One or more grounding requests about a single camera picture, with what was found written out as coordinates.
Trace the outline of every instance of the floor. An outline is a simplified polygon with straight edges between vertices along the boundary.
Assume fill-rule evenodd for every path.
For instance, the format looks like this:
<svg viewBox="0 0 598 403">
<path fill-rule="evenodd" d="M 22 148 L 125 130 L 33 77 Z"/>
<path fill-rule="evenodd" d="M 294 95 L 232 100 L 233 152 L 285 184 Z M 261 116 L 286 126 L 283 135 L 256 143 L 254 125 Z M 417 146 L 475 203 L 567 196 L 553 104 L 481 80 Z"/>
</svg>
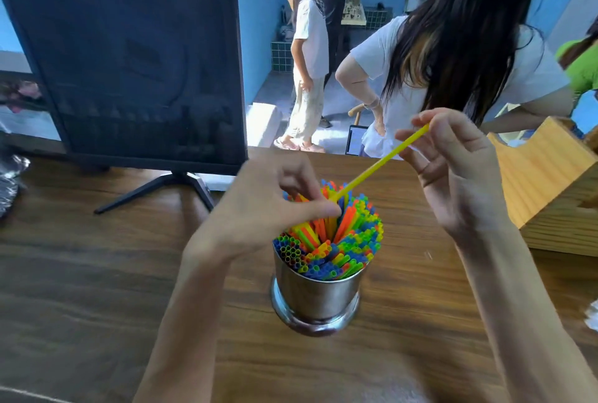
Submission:
<svg viewBox="0 0 598 403">
<path fill-rule="evenodd" d="M 351 30 L 351 47 L 362 43 L 371 35 L 367 30 Z M 371 81 L 371 85 L 378 93 L 382 91 L 384 80 Z M 289 73 L 272 72 L 259 90 L 254 102 L 276 105 L 282 112 L 282 123 L 278 136 L 282 135 L 287 128 L 295 99 L 291 100 L 293 89 L 293 76 Z M 328 129 L 318 128 L 313 135 L 313 142 L 323 146 L 326 152 L 331 154 L 344 154 L 347 146 L 349 126 L 355 121 L 347 115 L 347 112 L 360 104 L 354 97 L 347 93 L 340 84 L 332 77 L 325 91 L 324 116 L 332 123 Z M 371 112 L 365 111 L 361 115 L 359 124 L 369 126 L 374 120 Z"/>
</svg>

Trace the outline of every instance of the wooden table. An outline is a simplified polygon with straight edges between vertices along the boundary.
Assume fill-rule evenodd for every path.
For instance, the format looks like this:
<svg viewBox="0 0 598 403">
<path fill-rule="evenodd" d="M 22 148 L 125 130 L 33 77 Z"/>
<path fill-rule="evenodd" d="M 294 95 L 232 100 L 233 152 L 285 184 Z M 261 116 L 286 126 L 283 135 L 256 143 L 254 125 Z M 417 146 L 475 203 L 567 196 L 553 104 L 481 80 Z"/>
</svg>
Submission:
<svg viewBox="0 0 598 403">
<path fill-rule="evenodd" d="M 369 165 L 310 158 L 336 182 Z M 185 187 L 102 216 L 92 211 L 155 174 L 85 176 L 34 159 L 0 231 L 0 386 L 76 403 L 131 400 L 183 246 L 206 213 Z M 270 305 L 271 251 L 235 263 L 214 402 L 507 401 L 462 265 L 411 169 L 392 161 L 361 189 L 385 222 L 385 239 L 354 321 L 332 337 L 302 337 Z M 565 327 L 598 371 L 598 334 L 583 323 L 598 298 L 597 259 L 534 255 Z M 21 401 L 1 389 L 0 401 Z"/>
</svg>

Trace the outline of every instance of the wood grain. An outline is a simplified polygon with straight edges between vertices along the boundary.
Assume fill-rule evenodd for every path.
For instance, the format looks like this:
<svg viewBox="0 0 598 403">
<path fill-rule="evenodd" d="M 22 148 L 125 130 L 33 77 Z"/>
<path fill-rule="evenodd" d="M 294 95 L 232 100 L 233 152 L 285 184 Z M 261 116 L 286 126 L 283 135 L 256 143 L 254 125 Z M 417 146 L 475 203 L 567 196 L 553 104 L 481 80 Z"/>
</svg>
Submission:
<svg viewBox="0 0 598 403">
<path fill-rule="evenodd" d="M 598 156 L 548 118 L 517 148 L 490 135 L 509 215 L 533 248 L 598 256 Z"/>
<path fill-rule="evenodd" d="M 251 150 L 264 152 L 274 151 Z M 310 158 L 320 177 L 336 182 L 371 164 Z M 206 213 L 184 187 L 102 216 L 92 211 L 153 176 L 86 176 L 34 159 L 0 231 L 0 385 L 77 403 L 131 400 L 183 246 Z M 235 263 L 214 402 L 507 401 L 462 265 L 411 169 L 393 161 L 360 190 L 385 221 L 385 240 L 355 320 L 333 337 L 302 337 L 270 305 L 271 251 Z M 583 323 L 598 298 L 598 261 L 534 255 L 565 327 L 598 371 L 598 334 Z"/>
</svg>

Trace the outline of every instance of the computer monitor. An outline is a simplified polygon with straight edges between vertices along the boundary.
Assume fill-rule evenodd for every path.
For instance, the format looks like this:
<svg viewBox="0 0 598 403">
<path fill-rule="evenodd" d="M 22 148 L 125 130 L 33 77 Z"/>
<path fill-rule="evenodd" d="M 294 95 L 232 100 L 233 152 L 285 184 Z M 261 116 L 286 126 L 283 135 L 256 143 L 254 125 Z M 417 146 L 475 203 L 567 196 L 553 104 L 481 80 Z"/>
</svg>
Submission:
<svg viewBox="0 0 598 403">
<path fill-rule="evenodd" d="M 238 0 L 3 0 L 68 155 L 234 175 L 247 159 Z"/>
</svg>

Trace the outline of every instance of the drinking straw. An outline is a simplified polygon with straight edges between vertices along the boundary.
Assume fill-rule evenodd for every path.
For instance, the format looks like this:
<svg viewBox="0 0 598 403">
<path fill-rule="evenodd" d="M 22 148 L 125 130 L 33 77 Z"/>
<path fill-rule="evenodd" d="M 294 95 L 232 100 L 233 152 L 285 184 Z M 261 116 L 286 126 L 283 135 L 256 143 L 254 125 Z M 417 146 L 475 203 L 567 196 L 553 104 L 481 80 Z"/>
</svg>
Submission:
<svg viewBox="0 0 598 403">
<path fill-rule="evenodd" d="M 363 181 L 368 179 L 370 176 L 374 174 L 376 170 L 378 170 L 382 165 L 386 164 L 389 160 L 391 160 L 394 156 L 399 154 L 401 151 L 407 149 L 409 145 L 412 145 L 418 138 L 422 137 L 428 130 L 430 129 L 430 125 L 427 124 L 422 127 L 420 130 L 415 131 L 415 134 L 411 135 L 411 137 L 407 138 L 404 142 L 402 142 L 399 146 L 389 152 L 386 156 L 382 159 L 378 160 L 375 164 L 373 164 L 370 168 L 366 169 L 362 172 L 359 176 L 357 176 L 354 180 L 352 180 L 349 184 L 345 185 L 339 192 L 333 194 L 329 200 L 331 202 L 337 203 L 340 197 L 344 197 L 351 191 L 353 188 L 356 188 L 360 185 Z"/>
</svg>

